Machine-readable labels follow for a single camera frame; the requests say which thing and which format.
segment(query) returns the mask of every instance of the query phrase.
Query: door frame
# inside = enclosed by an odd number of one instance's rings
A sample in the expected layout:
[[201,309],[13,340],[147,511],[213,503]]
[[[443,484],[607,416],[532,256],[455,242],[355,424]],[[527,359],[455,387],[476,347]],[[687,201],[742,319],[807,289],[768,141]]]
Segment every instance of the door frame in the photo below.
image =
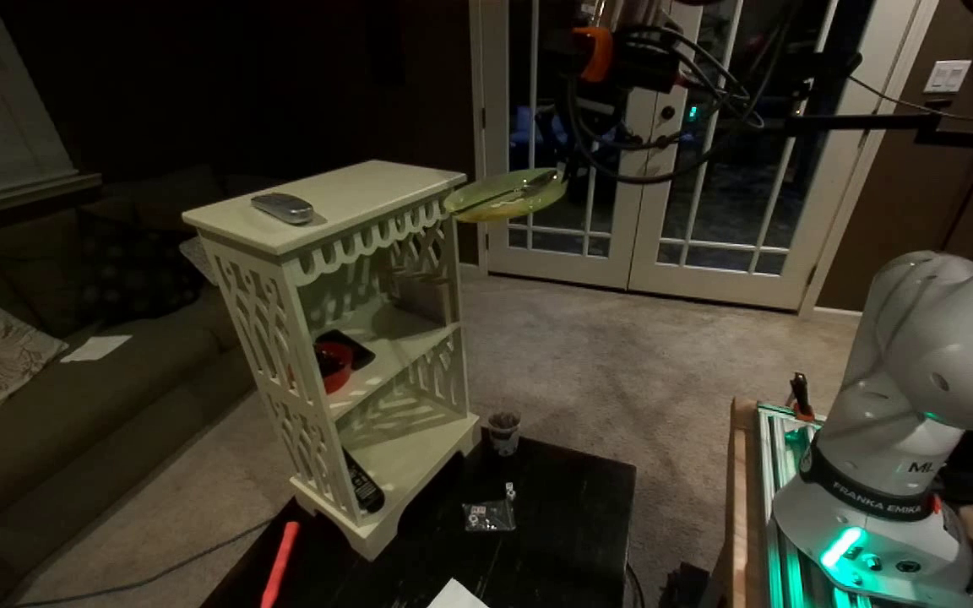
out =
[[[865,36],[863,36],[863,49],[865,60],[857,65],[857,77],[870,85],[878,85],[884,93],[900,96],[907,87],[907,77],[919,57],[923,36],[931,31],[931,21],[937,12],[940,0],[875,0]],[[497,2],[497,0],[470,0],[470,57],[472,57],[472,141],[476,141],[476,180],[487,176],[499,176],[508,171],[508,134],[512,134],[512,36],[508,36],[508,24],[512,24],[512,5]],[[891,116],[894,104],[883,102],[875,93],[870,93],[857,85],[847,85],[842,93],[838,109],[873,109],[873,116]],[[824,229],[801,229],[792,256],[807,256],[813,261],[807,271],[807,282],[801,289],[801,296],[781,301],[774,292],[774,279],[768,296],[762,301],[742,301],[742,302],[764,302],[764,308],[789,308],[796,315],[811,315],[817,302],[817,292],[828,279],[831,261],[842,247],[842,237],[847,229],[847,220],[857,207],[863,186],[870,180],[870,167],[875,161],[875,150],[883,145],[884,132],[831,132],[824,141],[824,156],[820,164],[813,171],[811,183],[811,195],[807,198],[820,198],[820,207],[807,201],[806,215],[796,220],[801,225],[824,225]],[[647,207],[642,195],[625,195],[623,186],[619,190],[619,207]],[[625,242],[623,237],[634,237],[634,221],[623,215],[623,233],[619,242]],[[481,233],[481,265],[491,271],[491,233],[492,229],[476,229]]]

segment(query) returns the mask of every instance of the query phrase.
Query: gray sofa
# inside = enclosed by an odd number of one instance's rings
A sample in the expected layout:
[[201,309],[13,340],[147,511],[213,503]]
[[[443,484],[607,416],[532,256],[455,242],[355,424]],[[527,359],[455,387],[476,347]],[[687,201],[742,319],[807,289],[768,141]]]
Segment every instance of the gray sofa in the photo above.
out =
[[[102,198],[88,210],[180,225],[184,207]],[[0,308],[81,343],[79,210],[0,221]],[[53,551],[250,390],[220,292],[110,327],[131,334],[88,363],[50,361],[0,407],[0,602]]]

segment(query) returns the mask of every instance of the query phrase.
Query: paper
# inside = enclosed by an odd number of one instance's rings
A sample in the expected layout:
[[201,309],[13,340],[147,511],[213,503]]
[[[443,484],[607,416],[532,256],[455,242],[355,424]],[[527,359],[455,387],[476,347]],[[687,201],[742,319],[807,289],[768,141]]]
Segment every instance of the paper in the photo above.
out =
[[430,602],[430,608],[487,608],[472,592],[467,592],[455,578]]
[[130,334],[94,334],[84,343],[79,343],[71,355],[63,355],[62,361],[102,361],[112,352],[117,352],[130,340]]

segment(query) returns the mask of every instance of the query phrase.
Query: robotic arm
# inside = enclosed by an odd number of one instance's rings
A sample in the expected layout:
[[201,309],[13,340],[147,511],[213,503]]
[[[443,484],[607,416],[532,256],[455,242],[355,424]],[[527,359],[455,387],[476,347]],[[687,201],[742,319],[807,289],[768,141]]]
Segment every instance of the robotic arm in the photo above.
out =
[[973,429],[973,263],[891,261],[873,282],[844,384],[774,521],[873,597],[973,603],[962,523],[933,475]]

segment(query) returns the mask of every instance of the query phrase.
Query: door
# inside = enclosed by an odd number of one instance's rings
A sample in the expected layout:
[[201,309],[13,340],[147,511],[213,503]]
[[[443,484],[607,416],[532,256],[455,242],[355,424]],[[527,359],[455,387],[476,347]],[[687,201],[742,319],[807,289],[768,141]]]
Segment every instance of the door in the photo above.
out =
[[[661,11],[691,40],[742,74],[783,24],[789,2],[719,0],[691,5],[661,0]],[[865,60],[855,77],[884,87],[891,67],[903,65],[900,49],[917,2],[806,0],[757,110],[875,110],[878,96],[863,93],[863,87],[817,85],[807,104],[794,104],[789,85],[806,81],[796,77],[806,57],[857,47]],[[483,40],[508,40],[512,49],[503,60],[508,109],[491,109],[492,117],[508,117],[503,161],[508,167],[555,164],[567,134],[555,117],[555,85],[542,65],[542,43],[576,24],[576,2],[514,0],[508,21],[497,24],[508,27],[508,36],[487,32]],[[687,87],[670,93],[634,87],[625,104],[625,129],[642,138],[682,132],[678,145],[602,158],[623,164],[625,176],[682,167],[711,149],[718,156],[659,186],[625,186],[586,167],[555,210],[487,229],[487,271],[796,309],[847,180],[855,180],[857,132],[789,138],[783,129],[772,126],[736,134],[711,96]]]

